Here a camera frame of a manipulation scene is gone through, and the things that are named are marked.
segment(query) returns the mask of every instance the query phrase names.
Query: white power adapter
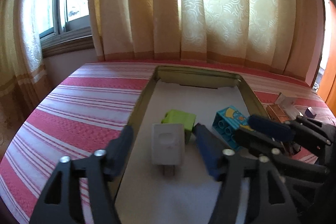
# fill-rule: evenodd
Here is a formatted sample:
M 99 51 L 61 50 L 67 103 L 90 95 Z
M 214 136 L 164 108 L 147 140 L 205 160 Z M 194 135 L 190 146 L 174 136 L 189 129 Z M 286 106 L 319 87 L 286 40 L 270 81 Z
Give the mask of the white power adapter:
M 183 160 L 183 124 L 154 123 L 152 125 L 152 164 L 181 165 Z

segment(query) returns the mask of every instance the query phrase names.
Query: curtain fold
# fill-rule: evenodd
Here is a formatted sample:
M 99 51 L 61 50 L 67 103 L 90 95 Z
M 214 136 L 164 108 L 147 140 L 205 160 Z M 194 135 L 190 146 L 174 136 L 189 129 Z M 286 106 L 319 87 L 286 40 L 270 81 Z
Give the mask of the curtain fold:
M 89 0 L 102 60 L 200 60 L 298 79 L 305 79 L 314 51 L 318 5 L 317 0 Z
M 34 0 L 0 0 L 0 159 L 51 91 L 35 26 Z

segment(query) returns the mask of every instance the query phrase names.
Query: lime green toy block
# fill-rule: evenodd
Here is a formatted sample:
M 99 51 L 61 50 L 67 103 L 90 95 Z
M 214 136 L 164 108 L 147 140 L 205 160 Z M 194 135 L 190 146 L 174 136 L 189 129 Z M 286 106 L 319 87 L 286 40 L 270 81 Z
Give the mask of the lime green toy block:
M 169 110 L 161 123 L 182 123 L 184 125 L 184 140 L 189 142 L 196 120 L 196 115 L 176 109 Z

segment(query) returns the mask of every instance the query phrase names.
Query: purple block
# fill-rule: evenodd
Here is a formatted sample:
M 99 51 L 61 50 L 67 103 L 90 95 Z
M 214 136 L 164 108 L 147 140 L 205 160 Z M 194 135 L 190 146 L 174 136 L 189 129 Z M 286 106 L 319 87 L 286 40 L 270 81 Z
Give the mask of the purple block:
M 309 118 L 315 119 L 315 117 L 316 117 L 316 112 L 313 110 L 313 108 L 311 106 L 306 109 L 305 114 Z

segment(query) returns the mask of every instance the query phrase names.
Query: blue toy brick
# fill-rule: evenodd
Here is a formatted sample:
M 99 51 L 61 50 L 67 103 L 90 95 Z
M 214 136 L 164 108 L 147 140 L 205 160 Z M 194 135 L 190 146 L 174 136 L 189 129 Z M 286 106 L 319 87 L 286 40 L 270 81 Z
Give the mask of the blue toy brick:
M 247 123 L 247 118 L 234 106 L 229 106 L 218 111 L 212 127 L 222 136 L 227 144 L 236 151 L 239 150 L 241 146 L 234 140 L 234 131 L 239 127 L 252 130 Z

